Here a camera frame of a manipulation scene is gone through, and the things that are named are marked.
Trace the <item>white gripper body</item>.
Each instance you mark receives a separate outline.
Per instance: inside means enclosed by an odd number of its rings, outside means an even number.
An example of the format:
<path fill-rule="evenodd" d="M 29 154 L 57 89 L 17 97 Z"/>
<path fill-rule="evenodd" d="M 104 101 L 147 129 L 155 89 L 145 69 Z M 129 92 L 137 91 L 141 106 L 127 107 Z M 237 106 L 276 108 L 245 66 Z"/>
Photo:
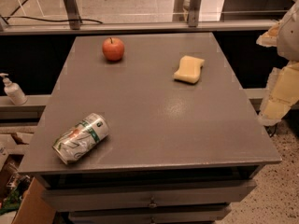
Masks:
<path fill-rule="evenodd" d="M 278 55 L 299 61 L 299 0 L 280 21 L 277 38 Z"/>

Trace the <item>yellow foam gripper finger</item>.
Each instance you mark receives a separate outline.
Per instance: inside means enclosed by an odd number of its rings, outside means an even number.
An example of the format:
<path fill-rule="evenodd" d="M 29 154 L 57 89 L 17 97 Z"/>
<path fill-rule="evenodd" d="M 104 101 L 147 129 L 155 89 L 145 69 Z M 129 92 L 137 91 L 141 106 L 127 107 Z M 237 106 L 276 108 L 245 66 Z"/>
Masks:
<path fill-rule="evenodd" d="M 260 35 L 256 40 L 256 43 L 263 47 L 275 47 L 277 45 L 279 26 L 280 22 L 277 22 L 267 32 Z"/>
<path fill-rule="evenodd" d="M 282 69 L 274 67 L 270 73 L 258 121 L 274 126 L 299 101 L 299 62 L 289 61 Z"/>

